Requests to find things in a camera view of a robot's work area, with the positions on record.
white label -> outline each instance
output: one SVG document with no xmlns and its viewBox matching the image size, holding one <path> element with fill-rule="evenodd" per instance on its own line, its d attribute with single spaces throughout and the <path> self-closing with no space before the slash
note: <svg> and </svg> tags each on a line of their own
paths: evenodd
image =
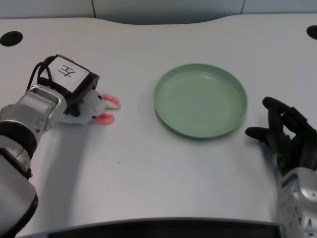
<svg viewBox="0 0 317 238">
<path fill-rule="evenodd" d="M 66 88 L 71 93 L 79 86 L 79 84 L 87 77 L 89 72 L 72 62 L 57 57 L 50 64 L 49 68 L 52 75 L 52 80 Z M 48 73 L 44 70 L 41 77 L 49 78 Z"/>
</svg>

chinese character label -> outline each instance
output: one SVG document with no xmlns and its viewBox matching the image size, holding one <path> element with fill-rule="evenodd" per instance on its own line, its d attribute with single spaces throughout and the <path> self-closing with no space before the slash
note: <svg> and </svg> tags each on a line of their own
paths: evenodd
<svg viewBox="0 0 317 238">
<path fill-rule="evenodd" d="M 71 76 L 69 76 L 71 73 L 76 73 L 76 71 L 74 71 L 72 68 L 70 67 L 67 67 L 65 65 L 63 65 L 65 68 L 61 68 L 60 70 L 58 70 L 58 72 L 61 72 L 62 74 L 64 74 L 64 77 L 65 76 L 68 76 L 71 78 Z"/>
</svg>

gray wall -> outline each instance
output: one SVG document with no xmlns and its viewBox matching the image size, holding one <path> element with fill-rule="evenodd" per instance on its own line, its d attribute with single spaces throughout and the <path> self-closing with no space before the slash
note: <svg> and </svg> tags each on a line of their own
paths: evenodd
<svg viewBox="0 0 317 238">
<path fill-rule="evenodd" d="M 127 24 L 178 24 L 291 12 L 317 12 L 317 0 L 0 0 L 0 19 L 96 16 Z"/>
</svg>

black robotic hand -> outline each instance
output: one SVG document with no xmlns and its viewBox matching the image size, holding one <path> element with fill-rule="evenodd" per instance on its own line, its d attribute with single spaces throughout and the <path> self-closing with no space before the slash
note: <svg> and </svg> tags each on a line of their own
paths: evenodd
<svg viewBox="0 0 317 238">
<path fill-rule="evenodd" d="M 277 154 L 277 163 L 282 176 L 296 167 L 317 169 L 317 133 L 307 119 L 295 108 L 265 97 L 263 105 L 268 109 L 268 127 L 249 127 L 245 133 L 264 142 Z M 291 139 L 285 135 L 286 126 L 296 135 Z"/>
</svg>

black hole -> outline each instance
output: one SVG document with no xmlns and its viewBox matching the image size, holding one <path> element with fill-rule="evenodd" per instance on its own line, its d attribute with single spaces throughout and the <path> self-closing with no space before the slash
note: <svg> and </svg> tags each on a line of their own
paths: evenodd
<svg viewBox="0 0 317 238">
<path fill-rule="evenodd" d="M 317 40 L 317 26 L 308 27 L 306 32 L 310 37 Z"/>
<path fill-rule="evenodd" d="M 15 46 L 19 44 L 23 39 L 23 35 L 18 31 L 10 31 L 5 33 L 0 38 L 0 44 L 3 46 Z"/>
</svg>

